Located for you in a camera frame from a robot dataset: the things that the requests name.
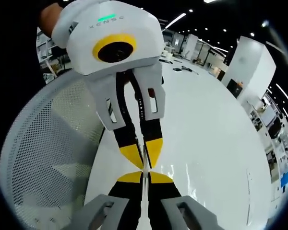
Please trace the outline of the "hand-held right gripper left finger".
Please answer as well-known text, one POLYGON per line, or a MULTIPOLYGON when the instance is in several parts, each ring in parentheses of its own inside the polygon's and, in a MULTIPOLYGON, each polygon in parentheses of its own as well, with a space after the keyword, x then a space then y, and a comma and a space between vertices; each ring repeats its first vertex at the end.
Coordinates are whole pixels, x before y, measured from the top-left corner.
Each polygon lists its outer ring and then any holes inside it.
POLYGON ((141 215, 143 173, 127 173, 72 216, 66 230, 135 230, 141 215))

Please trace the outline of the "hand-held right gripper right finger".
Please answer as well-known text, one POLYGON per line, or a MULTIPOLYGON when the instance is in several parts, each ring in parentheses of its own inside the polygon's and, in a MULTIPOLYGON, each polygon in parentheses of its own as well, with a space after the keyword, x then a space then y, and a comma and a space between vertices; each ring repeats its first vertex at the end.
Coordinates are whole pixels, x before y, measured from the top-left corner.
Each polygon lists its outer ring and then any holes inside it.
POLYGON ((148 217, 154 230, 217 230, 216 215, 188 195, 182 196, 168 176, 148 174, 148 217))

